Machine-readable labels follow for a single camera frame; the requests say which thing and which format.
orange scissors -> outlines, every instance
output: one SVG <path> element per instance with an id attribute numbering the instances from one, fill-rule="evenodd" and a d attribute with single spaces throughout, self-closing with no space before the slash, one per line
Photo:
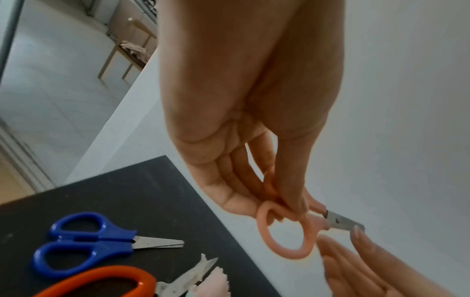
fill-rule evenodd
<path id="1" fill-rule="evenodd" d="M 34 297 L 59 297 L 72 292 L 86 284 L 112 277 L 134 280 L 137 287 L 127 292 L 122 297 L 179 297 L 189 290 L 204 275 L 211 270 L 217 258 L 208 260 L 204 254 L 201 260 L 193 268 L 182 274 L 170 284 L 157 282 L 148 272 L 130 266 L 105 266 L 82 272 L 67 278 L 35 295 Z"/>
<path id="2" fill-rule="evenodd" d="M 321 230 L 335 228 L 351 231 L 354 226 L 365 230 L 364 225 L 327 210 L 324 204 L 316 201 L 306 190 L 304 191 L 304 196 L 307 197 L 308 209 L 321 214 L 322 217 L 310 213 L 298 214 L 282 204 L 279 204 L 278 202 L 281 201 L 281 198 L 274 186 L 274 168 L 268 170 L 264 175 L 264 189 L 273 197 L 273 200 L 263 202 L 256 213 L 258 231 L 269 249 L 281 257 L 287 259 L 303 259 L 307 257 L 312 252 L 313 246 L 317 240 L 317 235 Z M 293 250 L 285 248 L 278 244 L 271 236 L 268 229 L 268 213 L 270 211 L 273 211 L 280 217 L 300 223 L 304 231 L 304 241 L 298 249 Z"/>

blue scissors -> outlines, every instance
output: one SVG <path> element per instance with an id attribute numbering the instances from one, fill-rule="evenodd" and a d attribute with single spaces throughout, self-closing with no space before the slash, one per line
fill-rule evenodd
<path id="1" fill-rule="evenodd" d="M 100 230 L 87 232 L 62 229 L 64 224 L 82 219 L 97 221 Z M 104 215 L 96 212 L 71 214 L 52 225 L 49 234 L 57 240 L 46 243 L 36 250 L 33 266 L 45 277 L 65 278 L 83 272 L 112 256 L 130 255 L 136 249 L 182 248 L 185 243 L 182 240 L 136 236 L 136 233 L 137 231 L 124 230 L 115 226 Z M 68 270 L 55 270 L 46 262 L 46 254 L 52 251 L 87 251 L 90 256 L 76 267 Z"/>

chair leg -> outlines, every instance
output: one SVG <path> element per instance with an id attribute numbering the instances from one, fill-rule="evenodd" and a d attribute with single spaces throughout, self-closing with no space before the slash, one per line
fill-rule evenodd
<path id="1" fill-rule="evenodd" d="M 101 68 L 101 71 L 100 71 L 99 74 L 98 74 L 98 78 L 99 78 L 99 79 L 101 79 L 101 77 L 103 76 L 104 71 L 105 71 L 106 68 L 108 67 L 108 65 L 109 65 L 109 63 L 111 62 L 111 60 L 112 60 L 114 54 L 116 53 L 116 51 L 117 51 L 117 47 L 115 46 L 115 47 L 113 48 L 113 50 L 111 51 L 111 53 L 109 54 L 108 59 L 106 59 L 106 62 L 104 62 L 103 68 Z"/>
<path id="2" fill-rule="evenodd" d="M 124 75 L 122 76 L 122 79 L 125 79 L 125 78 L 126 78 L 127 74 L 128 74 L 129 71 L 131 70 L 131 68 L 132 68 L 132 63 L 131 63 L 131 65 L 129 65 L 129 67 L 127 68 L 126 72 L 124 72 Z"/>

wooden chair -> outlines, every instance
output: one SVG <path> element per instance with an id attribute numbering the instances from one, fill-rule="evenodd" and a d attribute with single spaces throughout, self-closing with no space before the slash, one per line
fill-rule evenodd
<path id="1" fill-rule="evenodd" d="M 152 31 L 150 31 L 149 28 L 147 28 L 141 21 L 138 21 L 138 20 L 134 20 L 132 18 L 130 18 L 128 20 L 128 23 L 127 23 L 129 26 L 134 26 L 135 28 L 137 29 L 140 29 L 141 31 L 145 32 L 148 34 L 148 37 L 145 39 L 145 41 L 143 42 L 142 44 L 142 47 L 145 47 L 147 45 L 147 43 L 150 41 L 150 38 L 155 38 L 155 40 L 157 40 L 157 35 L 155 35 L 155 33 L 153 33 Z M 103 68 L 101 68 L 101 71 L 99 72 L 98 74 L 98 78 L 101 79 L 101 77 L 103 76 L 104 74 L 104 71 L 106 71 L 106 68 L 108 67 L 109 63 L 111 62 L 114 54 L 116 52 L 119 52 L 121 55 L 123 55 L 129 62 L 131 62 L 131 65 L 129 65 L 129 67 L 127 68 L 126 72 L 124 73 L 124 75 L 122 76 L 122 79 L 124 79 L 126 77 L 126 75 L 129 73 L 129 71 L 131 70 L 132 66 L 135 66 L 137 69 L 139 69 L 140 71 L 142 71 L 142 69 L 145 67 L 145 62 L 137 59 L 136 57 L 132 56 L 130 51 L 126 48 L 123 48 L 121 46 L 121 43 L 122 43 L 123 39 L 121 38 L 118 38 L 117 41 L 116 41 L 116 44 L 114 45 L 114 48 L 113 50 L 111 50 L 111 53 L 109 54 L 109 57 L 108 59 L 106 60 L 106 62 L 104 62 L 104 65 L 103 65 Z"/>

pink scissors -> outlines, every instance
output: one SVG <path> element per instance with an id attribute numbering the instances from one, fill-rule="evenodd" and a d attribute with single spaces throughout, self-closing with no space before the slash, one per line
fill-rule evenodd
<path id="1" fill-rule="evenodd" d="M 298 214 L 285 207 L 284 204 L 280 204 L 282 203 L 281 198 L 274 185 L 274 168 L 268 170 L 264 175 L 264 188 L 273 197 L 273 201 L 265 201 L 259 207 L 256 213 L 258 231 L 269 249 L 281 257 L 287 259 L 303 259 L 307 257 L 312 252 L 318 233 L 321 230 L 334 228 L 351 231 L 354 226 L 365 230 L 364 225 L 327 210 L 324 204 L 316 201 L 306 190 L 304 191 L 304 196 L 307 199 L 308 209 L 321 214 L 322 217 L 311 213 Z M 268 213 L 270 211 L 273 211 L 280 217 L 300 223 L 304 231 L 304 241 L 298 249 L 285 248 L 278 244 L 271 236 L 268 229 Z"/>

